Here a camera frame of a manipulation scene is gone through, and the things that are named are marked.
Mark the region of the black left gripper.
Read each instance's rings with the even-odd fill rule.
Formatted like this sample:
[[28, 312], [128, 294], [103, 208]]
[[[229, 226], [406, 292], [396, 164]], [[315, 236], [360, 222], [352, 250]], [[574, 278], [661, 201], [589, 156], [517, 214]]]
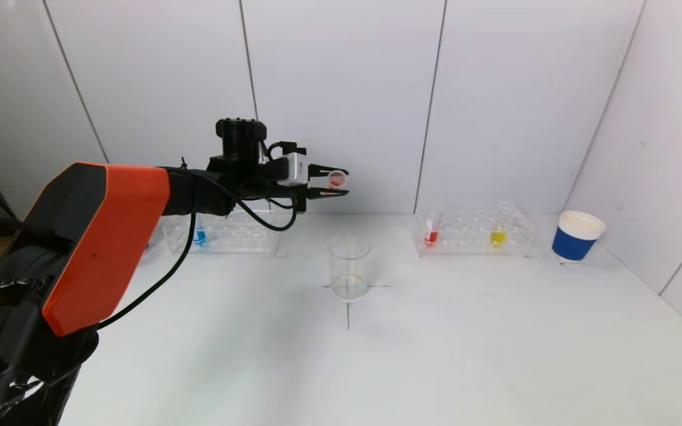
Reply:
[[[294, 185], [278, 183], [287, 178], [289, 166], [286, 164], [262, 164], [258, 171], [249, 179], [249, 197], [265, 199], [283, 208], [294, 208], [298, 212], [306, 212], [307, 199], [324, 199], [346, 196], [349, 191], [344, 189], [308, 187], [308, 184]], [[308, 180], [313, 178], [327, 178], [332, 175], [348, 176], [348, 170], [338, 167], [308, 165]]]

